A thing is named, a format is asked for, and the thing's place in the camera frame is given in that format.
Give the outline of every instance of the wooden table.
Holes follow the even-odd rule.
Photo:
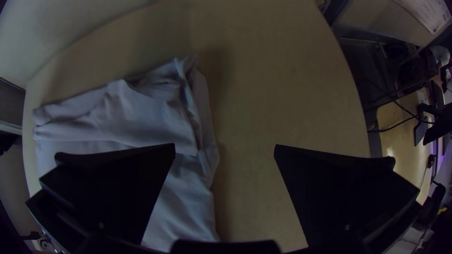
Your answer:
[[[411,93],[397,102],[412,113],[417,113],[417,105],[425,98],[428,104],[428,94],[425,88]],[[430,114],[426,114],[428,121],[432,121]],[[378,108],[377,121],[380,129],[389,128],[404,119],[411,117],[395,103],[388,103]],[[380,133],[382,156],[395,158],[394,171],[400,176],[420,187],[416,201],[424,204],[430,189],[431,169],[426,170],[428,156],[434,154],[434,143],[423,145],[422,141],[414,146],[413,129],[417,125],[416,119],[409,120],[396,128]]]
[[[189,53],[209,85],[220,149],[212,187],[220,237],[274,239],[284,252],[306,247],[274,145],[370,155],[355,83],[314,1],[161,1],[72,44],[27,87],[30,194],[40,189],[33,108]]]

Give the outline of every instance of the black plastic part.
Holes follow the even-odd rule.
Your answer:
[[[344,234],[369,244],[403,216],[419,193],[393,172],[392,157],[276,145],[274,158],[310,247]]]
[[[174,144],[89,155],[58,153],[26,202],[47,233],[73,252],[93,233],[139,245],[166,175]]]
[[[452,132],[452,104],[447,104],[440,112],[432,112],[437,116],[435,124],[430,127],[424,136],[423,144],[426,145],[433,142],[442,136]]]
[[[280,254],[278,245],[274,241],[260,242],[200,242],[200,241],[176,241],[171,249],[171,254],[232,254],[232,253],[259,253]]]

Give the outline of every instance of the paper document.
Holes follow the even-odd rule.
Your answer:
[[[444,0],[394,0],[419,20],[432,34],[451,18]]]

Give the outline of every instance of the white shirt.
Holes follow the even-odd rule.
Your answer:
[[[431,46],[430,50],[435,57],[436,64],[441,63],[441,66],[445,66],[449,63],[451,58],[451,53],[449,50],[443,46]]]
[[[147,73],[137,86],[120,79],[42,106],[33,118],[41,176],[56,166],[59,151],[90,154],[174,143],[176,157],[141,245],[169,252],[180,238],[219,240],[210,191],[219,153],[196,57],[175,59]]]

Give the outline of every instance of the desk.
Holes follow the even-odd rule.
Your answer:
[[[402,97],[397,102],[410,112],[416,113],[417,105],[420,103],[419,99],[422,97],[428,98],[425,88]],[[428,121],[431,121],[431,116],[429,114],[426,115],[428,116]],[[391,127],[409,117],[411,115],[403,111],[395,103],[388,103],[377,110],[377,121],[380,129]],[[431,169],[425,170],[425,168],[428,156],[434,154],[434,143],[424,146],[421,141],[417,146],[414,146],[413,129],[417,123],[416,119],[412,119],[392,130],[380,133],[380,141],[382,156],[395,158],[394,171],[415,186],[421,187],[416,201],[423,205],[428,196],[432,174]]]
[[[284,252],[306,247],[274,145],[370,155],[353,77],[314,1],[161,1],[72,44],[27,86],[30,194],[40,189],[33,108],[189,53],[209,85],[220,150],[212,187],[220,237],[274,239]]]

